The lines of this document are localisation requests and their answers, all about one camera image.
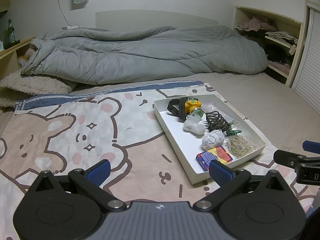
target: folded clothes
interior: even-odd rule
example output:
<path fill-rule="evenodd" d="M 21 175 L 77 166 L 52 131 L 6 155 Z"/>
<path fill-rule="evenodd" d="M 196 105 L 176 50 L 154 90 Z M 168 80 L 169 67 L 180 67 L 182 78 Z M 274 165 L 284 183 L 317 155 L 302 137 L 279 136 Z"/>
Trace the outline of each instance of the folded clothes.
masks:
<path fill-rule="evenodd" d="M 283 39 L 280 39 L 280 38 L 278 38 L 278 37 L 276 37 L 276 36 L 268 35 L 268 37 L 271 37 L 271 38 L 273 38 L 274 40 L 280 41 L 281 43 L 284 43 L 284 44 L 286 44 L 286 45 L 292 46 L 289 42 L 287 42 L 287 41 L 285 41 L 285 40 L 283 40 Z"/>
<path fill-rule="evenodd" d="M 269 35 L 272 38 L 292 41 L 296 45 L 298 44 L 298 39 L 288 32 L 266 32 L 266 35 Z"/>
<path fill-rule="evenodd" d="M 258 30 L 267 30 L 271 32 L 275 32 L 277 28 L 275 26 L 271 25 L 271 21 L 267 17 L 255 17 L 244 23 L 244 24 L 239 24 L 239 28 L 242 28 L 243 30 L 249 32 L 249 31 L 258 31 Z"/>
<path fill-rule="evenodd" d="M 290 50 L 289 50 L 289 54 L 290 55 L 294 55 L 297 51 L 297 46 L 296 45 L 292 45 Z"/>
<path fill-rule="evenodd" d="M 271 66 L 274 66 L 277 69 L 281 70 L 283 73 L 286 73 L 287 75 L 289 75 L 289 73 L 290 73 L 291 66 L 288 64 L 281 64 L 279 62 L 275 62 L 275 61 L 271 61 L 271 60 L 269 60 L 269 64 Z"/>

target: white closet door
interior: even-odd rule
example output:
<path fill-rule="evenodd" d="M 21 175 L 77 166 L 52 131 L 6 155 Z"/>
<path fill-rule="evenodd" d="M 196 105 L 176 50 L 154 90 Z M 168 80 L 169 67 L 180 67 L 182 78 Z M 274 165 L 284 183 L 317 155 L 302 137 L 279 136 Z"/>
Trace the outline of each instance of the white closet door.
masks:
<path fill-rule="evenodd" d="M 320 14 L 312 9 L 306 45 L 292 89 L 320 114 Z"/>

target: white tray box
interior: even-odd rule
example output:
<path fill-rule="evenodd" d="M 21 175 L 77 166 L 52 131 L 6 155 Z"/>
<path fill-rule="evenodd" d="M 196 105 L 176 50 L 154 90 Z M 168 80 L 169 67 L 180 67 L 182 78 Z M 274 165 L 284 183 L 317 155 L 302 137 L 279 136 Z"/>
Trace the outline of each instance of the white tray box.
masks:
<path fill-rule="evenodd" d="M 196 95 L 196 97 L 202 103 L 202 106 L 213 104 L 216 108 L 234 118 L 235 122 L 238 122 L 236 128 L 242 131 L 241 134 L 244 135 L 247 140 L 256 144 L 256 148 L 252 153 L 249 153 L 241 158 L 231 155 L 233 160 L 227 164 L 229 168 L 239 166 L 258 156 L 263 151 L 266 146 L 265 141 L 262 140 L 262 138 L 247 123 L 247 119 L 236 109 L 234 109 L 233 106 L 231 106 L 229 103 L 226 103 L 223 98 L 218 97 L 215 94 Z M 181 122 L 178 117 L 173 116 L 167 110 L 168 103 L 172 99 L 175 98 L 166 98 L 154 101 L 154 113 L 162 129 L 164 130 L 164 133 L 170 141 L 170 144 L 172 145 L 172 148 L 175 151 L 191 184 L 196 184 L 210 178 L 209 172 L 203 171 L 199 163 L 196 161 L 196 155 L 204 152 L 201 147 L 202 137 L 204 135 L 195 135 L 183 130 L 183 122 Z M 200 123 L 202 123 L 205 127 L 208 127 L 205 115 Z"/>

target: green clothespin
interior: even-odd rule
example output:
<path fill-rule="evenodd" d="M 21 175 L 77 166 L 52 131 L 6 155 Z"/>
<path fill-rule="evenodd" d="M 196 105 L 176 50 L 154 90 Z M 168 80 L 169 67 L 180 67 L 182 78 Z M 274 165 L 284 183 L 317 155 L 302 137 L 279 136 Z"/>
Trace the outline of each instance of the green clothespin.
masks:
<path fill-rule="evenodd" d="M 233 130 L 233 129 L 231 128 L 231 124 L 229 124 L 229 128 L 228 128 L 228 130 L 226 131 L 227 136 L 237 135 L 238 133 L 242 133 L 242 131 L 241 131 L 241 130 Z"/>

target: gray comforter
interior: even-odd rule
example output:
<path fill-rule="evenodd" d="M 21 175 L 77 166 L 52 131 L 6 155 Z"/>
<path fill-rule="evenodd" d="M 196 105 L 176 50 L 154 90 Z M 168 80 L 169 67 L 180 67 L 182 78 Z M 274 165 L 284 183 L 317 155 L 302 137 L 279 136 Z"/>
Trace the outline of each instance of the gray comforter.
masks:
<path fill-rule="evenodd" d="M 171 26 L 116 33 L 79 28 L 31 41 L 37 52 L 23 74 L 46 74 L 86 84 L 140 82 L 221 71 L 256 74 L 264 50 L 223 25 Z"/>

